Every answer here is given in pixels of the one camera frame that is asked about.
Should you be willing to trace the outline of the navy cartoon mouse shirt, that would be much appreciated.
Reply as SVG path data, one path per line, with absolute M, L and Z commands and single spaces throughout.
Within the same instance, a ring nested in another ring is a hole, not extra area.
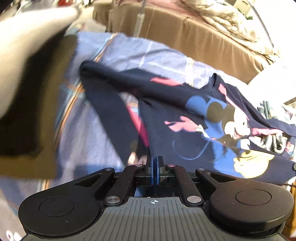
M 217 74 L 196 89 L 142 69 L 85 61 L 80 79 L 123 161 L 161 156 L 189 172 L 205 168 L 274 184 L 295 178 L 295 125 L 271 117 L 268 105 L 255 108 Z

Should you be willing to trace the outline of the blue plaid bed sheet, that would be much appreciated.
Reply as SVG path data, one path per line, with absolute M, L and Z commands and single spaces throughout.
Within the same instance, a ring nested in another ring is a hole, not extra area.
M 120 34 L 111 40 L 107 33 L 82 32 L 59 41 L 53 41 L 50 49 L 43 49 L 41 57 L 46 60 L 57 59 L 65 64 L 65 81 L 60 83 L 58 105 L 54 106 L 53 116 L 61 121 L 71 99 L 76 97 L 73 108 L 62 128 L 58 140 L 57 179 L 50 182 L 55 186 L 85 176 L 104 167 L 116 171 L 124 169 L 124 163 L 116 154 L 99 117 L 83 94 L 74 90 L 78 83 L 81 62 L 96 53 L 102 52 L 104 65 L 117 70 L 141 68 L 146 71 L 170 77 L 179 82 L 193 82 L 194 87 L 203 87 L 215 70 L 196 62 L 169 47 L 144 39 L 133 39 Z

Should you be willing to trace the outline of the olive dark cloth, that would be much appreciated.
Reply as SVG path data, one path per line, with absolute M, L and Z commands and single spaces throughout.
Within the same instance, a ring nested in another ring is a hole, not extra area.
M 73 6 L 28 11 L 1 22 L 1 175 L 53 178 L 59 85 L 76 49 L 65 36 Z

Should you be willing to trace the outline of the beige crumpled quilt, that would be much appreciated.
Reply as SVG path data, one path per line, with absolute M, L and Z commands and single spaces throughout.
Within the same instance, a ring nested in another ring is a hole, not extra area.
M 226 1 L 183 1 L 209 25 L 244 47 L 262 55 L 278 55 L 279 51 L 263 39 L 253 20 L 248 20 Z

